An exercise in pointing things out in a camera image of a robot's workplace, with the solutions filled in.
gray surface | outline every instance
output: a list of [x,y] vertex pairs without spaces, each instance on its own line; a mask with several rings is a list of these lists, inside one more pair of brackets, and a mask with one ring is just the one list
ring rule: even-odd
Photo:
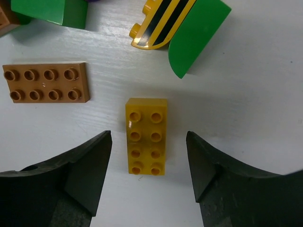
[[[187,161],[194,131],[252,166],[303,167],[303,2],[227,0],[232,12],[182,80],[167,50],[142,51],[128,33],[144,0],[91,3],[87,30],[44,21],[0,39],[0,64],[86,61],[86,104],[13,104],[0,79],[0,171],[22,169],[111,130],[112,155],[92,227],[202,225]],[[169,101],[164,177],[127,173],[125,103]]]

building block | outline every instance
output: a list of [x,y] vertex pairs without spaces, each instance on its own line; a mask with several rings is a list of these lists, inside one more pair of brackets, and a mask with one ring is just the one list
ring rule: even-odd
[[84,0],[12,0],[11,9],[58,25],[84,29],[88,3]]
[[167,100],[130,98],[125,116],[128,172],[164,175]]
[[0,36],[3,36],[20,25],[28,24],[30,18],[14,13],[9,1],[0,0]]
[[4,65],[14,103],[85,103],[89,97],[85,63]]
[[183,78],[232,9],[220,0],[196,0],[169,44],[170,66]]
[[147,0],[142,25],[135,24],[129,33],[132,46],[139,49],[158,49],[167,44],[196,0]]

black stripe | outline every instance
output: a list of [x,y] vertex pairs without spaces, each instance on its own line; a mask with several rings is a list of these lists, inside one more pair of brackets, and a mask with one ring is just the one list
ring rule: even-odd
[[184,7],[188,3],[189,0],[180,0],[178,5],[176,6],[175,10],[172,12],[170,18],[168,19],[166,25],[163,27],[162,31],[160,32],[159,36],[157,37],[153,46],[158,45],[164,41],[167,37],[168,33],[170,32],[171,28],[176,23],[178,17],[180,16],[181,12],[183,11]]
[[153,31],[155,30],[156,26],[158,25],[159,21],[161,20],[164,12],[166,11],[167,7],[169,6],[171,0],[163,0],[162,3],[159,5],[155,15],[153,16],[150,24],[147,26],[145,32],[141,36],[140,41],[138,42],[138,46],[145,46],[147,41],[149,40],[150,36],[152,35]]

rectangular yellow brick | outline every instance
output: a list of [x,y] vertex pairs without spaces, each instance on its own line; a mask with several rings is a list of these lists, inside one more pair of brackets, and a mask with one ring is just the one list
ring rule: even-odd
[[125,105],[128,172],[164,175],[167,100],[130,98]]

tabletop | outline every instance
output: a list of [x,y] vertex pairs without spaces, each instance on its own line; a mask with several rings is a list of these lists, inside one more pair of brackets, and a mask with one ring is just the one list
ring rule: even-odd
[[[0,172],[47,160],[111,130],[112,154],[92,227],[203,226],[186,150],[194,131],[249,165],[303,168],[303,1],[225,0],[232,12],[179,79],[168,49],[130,45],[145,0],[89,4],[86,30],[33,20],[0,39],[0,64],[86,62],[91,100],[14,104],[0,79]],[[165,176],[130,175],[125,103],[168,100]]]

